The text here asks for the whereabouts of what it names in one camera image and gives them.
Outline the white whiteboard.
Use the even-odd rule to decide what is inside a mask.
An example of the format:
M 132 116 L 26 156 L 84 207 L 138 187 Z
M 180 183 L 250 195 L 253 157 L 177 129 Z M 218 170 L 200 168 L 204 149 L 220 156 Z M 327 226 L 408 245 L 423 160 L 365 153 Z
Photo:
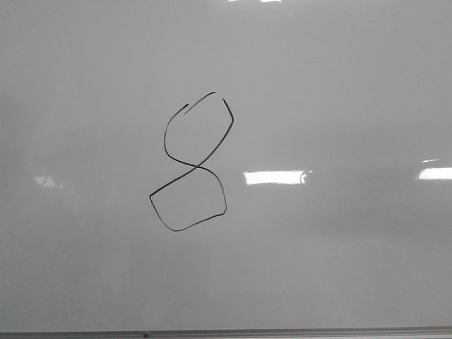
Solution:
M 450 1 L 2 1 L 1 330 L 451 324 Z

